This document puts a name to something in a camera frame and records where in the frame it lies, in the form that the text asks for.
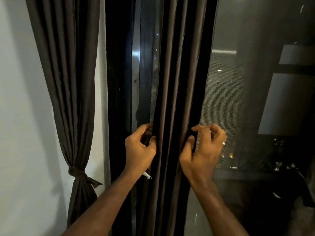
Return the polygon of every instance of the wall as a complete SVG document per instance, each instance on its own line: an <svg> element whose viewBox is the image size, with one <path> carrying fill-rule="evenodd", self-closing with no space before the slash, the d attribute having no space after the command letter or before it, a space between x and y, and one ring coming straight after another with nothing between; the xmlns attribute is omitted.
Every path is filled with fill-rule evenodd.
<svg viewBox="0 0 315 236"><path fill-rule="evenodd" d="M59 235L66 228L74 178L61 154L25 0L0 0L0 32L0 235ZM86 169L103 183L98 195L110 182L103 63L99 55Z"/></svg>

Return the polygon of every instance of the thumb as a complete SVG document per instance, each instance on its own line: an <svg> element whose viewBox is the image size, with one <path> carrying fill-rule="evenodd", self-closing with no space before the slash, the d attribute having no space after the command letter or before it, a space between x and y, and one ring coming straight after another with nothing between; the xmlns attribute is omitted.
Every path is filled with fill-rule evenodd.
<svg viewBox="0 0 315 236"><path fill-rule="evenodd" d="M148 149L151 149L156 153L157 151L157 140L155 136L152 136L148 145Z"/></svg>
<svg viewBox="0 0 315 236"><path fill-rule="evenodd" d="M195 137L189 136L185 143L183 151L181 152L181 155L179 157L180 161L191 161L191 154L192 154L192 149L194 148L194 144L195 144Z"/></svg>

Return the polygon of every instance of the black fabric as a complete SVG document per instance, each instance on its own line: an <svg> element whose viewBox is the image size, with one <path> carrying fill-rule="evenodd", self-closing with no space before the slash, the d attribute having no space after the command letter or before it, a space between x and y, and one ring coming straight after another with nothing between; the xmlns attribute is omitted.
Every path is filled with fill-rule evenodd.
<svg viewBox="0 0 315 236"><path fill-rule="evenodd" d="M87 177L94 129L94 74L100 0L26 0L69 174L67 226L97 199Z"/></svg>
<svg viewBox="0 0 315 236"><path fill-rule="evenodd" d="M200 120L216 3L164 0L152 133L157 137L158 149L148 172L152 179L145 180L143 186L137 235L184 233L190 186L178 158L187 137L193 134L189 129Z"/></svg>

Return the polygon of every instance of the person's left hand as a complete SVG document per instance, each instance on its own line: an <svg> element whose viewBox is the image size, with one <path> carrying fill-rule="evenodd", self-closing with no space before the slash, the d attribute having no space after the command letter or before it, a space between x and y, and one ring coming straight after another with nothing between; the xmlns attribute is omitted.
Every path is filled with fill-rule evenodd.
<svg viewBox="0 0 315 236"><path fill-rule="evenodd" d="M125 170L135 174L138 178L149 168L157 151L155 136L150 139L146 147L140 140L150 123L141 125L132 135L126 138L126 166Z"/></svg>

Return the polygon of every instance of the brown curtain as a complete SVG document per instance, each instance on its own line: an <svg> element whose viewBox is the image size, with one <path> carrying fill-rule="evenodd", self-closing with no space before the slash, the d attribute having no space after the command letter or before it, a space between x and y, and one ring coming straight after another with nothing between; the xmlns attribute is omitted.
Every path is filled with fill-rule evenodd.
<svg viewBox="0 0 315 236"><path fill-rule="evenodd" d="M199 123L217 0L164 0L153 135L158 151L137 212L137 235L183 235L190 185L179 155Z"/></svg>
<svg viewBox="0 0 315 236"><path fill-rule="evenodd" d="M84 172L94 128L100 0L26 0L26 3L61 150L69 174L75 177L68 211L70 226L95 202L94 188L100 185Z"/></svg>

